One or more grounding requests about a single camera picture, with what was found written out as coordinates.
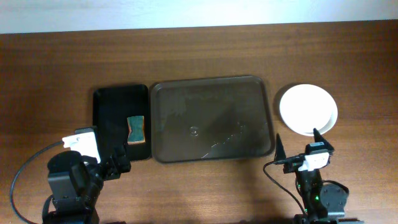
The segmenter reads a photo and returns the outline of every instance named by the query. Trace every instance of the green sponge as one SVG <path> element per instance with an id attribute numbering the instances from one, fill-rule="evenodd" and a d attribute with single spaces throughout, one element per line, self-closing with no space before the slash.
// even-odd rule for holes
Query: green sponge
<path id="1" fill-rule="evenodd" d="M 144 116 L 132 116 L 127 118 L 129 125 L 128 144 L 140 144 L 145 142 Z"/>

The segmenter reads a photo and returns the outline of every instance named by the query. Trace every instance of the wooden tabletop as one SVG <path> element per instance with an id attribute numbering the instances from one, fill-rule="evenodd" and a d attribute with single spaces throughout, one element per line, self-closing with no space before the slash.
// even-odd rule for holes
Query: wooden tabletop
<path id="1" fill-rule="evenodd" d="M 280 90 L 311 83 L 328 91 L 338 120 L 325 137 L 336 151 L 322 177 L 349 187 L 347 217 L 398 220 L 398 21 L 375 21 L 0 35 L 1 222 L 21 222 L 8 196 L 18 168 L 91 125 L 96 88 L 245 74 L 265 81 L 288 156 L 313 139 L 280 120 Z M 41 222 L 51 194 L 47 162 L 63 150 L 38 157 L 17 181 L 16 205 L 32 221 Z M 292 218 L 297 204 L 262 172 L 272 159 L 133 162 L 129 173 L 104 183 L 96 209 L 101 223 Z M 269 172 L 296 194 L 293 174 L 281 166 Z"/>

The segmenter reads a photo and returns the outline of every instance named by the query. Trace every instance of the wood grain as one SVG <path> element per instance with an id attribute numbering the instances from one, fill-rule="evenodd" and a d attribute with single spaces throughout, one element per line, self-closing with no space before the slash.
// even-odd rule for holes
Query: wood grain
<path id="1" fill-rule="evenodd" d="M 312 139 L 283 124 L 277 96 L 293 83 L 331 93 L 339 118 L 325 137 L 336 153 L 323 178 L 350 188 L 349 217 L 398 220 L 398 21 L 0 35 L 0 219 L 20 223 L 9 204 L 12 177 L 34 152 L 91 124 L 96 88 L 244 74 L 266 82 L 290 156 Z M 50 194 L 47 161 L 62 150 L 37 158 L 17 182 L 17 207 L 35 222 Z M 298 206 L 262 173 L 271 159 L 134 162 L 105 182 L 96 208 L 102 223 L 293 217 Z M 269 171 L 294 190 L 293 175 Z"/>

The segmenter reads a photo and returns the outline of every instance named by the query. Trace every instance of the sponge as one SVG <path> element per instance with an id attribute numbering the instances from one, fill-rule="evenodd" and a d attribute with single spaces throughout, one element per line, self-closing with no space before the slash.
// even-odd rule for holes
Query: sponge
<path id="1" fill-rule="evenodd" d="M 145 143 L 144 134 L 144 116 L 131 116 L 127 118 L 129 125 L 129 136 L 127 137 L 128 144 Z"/>

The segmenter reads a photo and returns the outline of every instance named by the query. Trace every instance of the white wall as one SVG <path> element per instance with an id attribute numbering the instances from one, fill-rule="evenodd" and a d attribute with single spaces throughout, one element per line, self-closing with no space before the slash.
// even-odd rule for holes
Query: white wall
<path id="1" fill-rule="evenodd" d="M 0 33 L 397 18 L 398 0 L 0 0 Z"/>

